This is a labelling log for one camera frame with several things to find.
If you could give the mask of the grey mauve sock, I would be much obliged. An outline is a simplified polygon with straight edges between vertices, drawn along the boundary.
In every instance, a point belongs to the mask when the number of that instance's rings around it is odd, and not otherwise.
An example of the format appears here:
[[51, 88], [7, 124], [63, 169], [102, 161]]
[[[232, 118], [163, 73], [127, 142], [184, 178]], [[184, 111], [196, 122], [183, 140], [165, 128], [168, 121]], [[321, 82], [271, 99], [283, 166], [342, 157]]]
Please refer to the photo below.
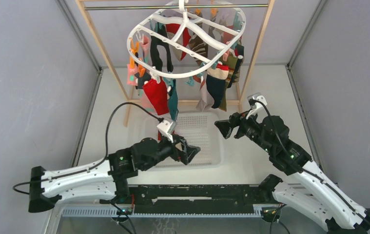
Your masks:
[[213, 106], [214, 99], [212, 98], [212, 96], [207, 90], [206, 79], [203, 76], [201, 76], [200, 78], [199, 93], [200, 93], [200, 100], [196, 108], [198, 111], [204, 112]]

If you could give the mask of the dark teal sock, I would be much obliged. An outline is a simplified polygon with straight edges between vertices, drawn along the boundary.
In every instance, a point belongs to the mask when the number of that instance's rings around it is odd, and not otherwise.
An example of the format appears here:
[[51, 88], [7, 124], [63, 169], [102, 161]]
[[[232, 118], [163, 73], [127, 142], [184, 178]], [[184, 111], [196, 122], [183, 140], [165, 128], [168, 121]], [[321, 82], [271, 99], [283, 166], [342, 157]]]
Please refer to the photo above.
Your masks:
[[168, 108], [171, 119], [176, 121], [178, 116], [178, 95], [176, 90], [176, 80], [175, 79], [167, 79], [165, 78], [164, 81], [168, 85]]

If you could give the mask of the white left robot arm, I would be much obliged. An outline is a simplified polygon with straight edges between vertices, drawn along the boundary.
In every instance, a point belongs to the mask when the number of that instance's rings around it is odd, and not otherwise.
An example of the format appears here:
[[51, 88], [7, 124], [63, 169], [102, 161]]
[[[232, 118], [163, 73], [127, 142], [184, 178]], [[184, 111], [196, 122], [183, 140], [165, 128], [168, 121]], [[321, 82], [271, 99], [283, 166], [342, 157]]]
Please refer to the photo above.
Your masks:
[[172, 141], [164, 136], [160, 141], [147, 137], [91, 164], [57, 171], [34, 167], [30, 177], [28, 211], [41, 213], [57, 204], [75, 200], [114, 199], [125, 203], [131, 195], [127, 179], [169, 157], [188, 165], [199, 152], [200, 147], [188, 144], [179, 135], [173, 135]]

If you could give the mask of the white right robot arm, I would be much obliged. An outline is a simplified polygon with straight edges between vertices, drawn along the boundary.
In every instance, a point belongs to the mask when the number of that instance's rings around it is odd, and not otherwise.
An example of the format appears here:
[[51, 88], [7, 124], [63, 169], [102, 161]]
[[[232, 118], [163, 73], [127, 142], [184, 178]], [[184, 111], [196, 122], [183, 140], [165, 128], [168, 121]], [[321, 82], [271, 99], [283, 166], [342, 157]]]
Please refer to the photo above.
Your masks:
[[300, 145], [289, 138], [289, 128], [279, 116], [266, 116], [257, 122], [257, 115], [234, 113], [215, 126], [224, 138], [234, 128], [234, 138], [247, 137], [269, 155], [269, 161], [287, 177], [296, 179], [309, 193], [296, 190], [276, 175], [262, 182], [260, 198], [267, 203], [288, 205], [317, 223], [329, 234], [366, 234], [370, 230], [370, 208], [364, 208], [347, 196], [320, 169]]

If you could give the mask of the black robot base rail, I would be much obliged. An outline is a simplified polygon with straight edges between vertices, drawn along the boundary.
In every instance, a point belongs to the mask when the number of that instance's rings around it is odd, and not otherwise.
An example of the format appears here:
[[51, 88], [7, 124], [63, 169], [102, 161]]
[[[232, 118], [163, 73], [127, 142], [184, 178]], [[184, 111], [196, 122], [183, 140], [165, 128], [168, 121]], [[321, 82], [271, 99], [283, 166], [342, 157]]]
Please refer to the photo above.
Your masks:
[[280, 182], [268, 175], [258, 185], [131, 185], [117, 193], [116, 204], [135, 215], [260, 215], [262, 207], [278, 204], [272, 192]]

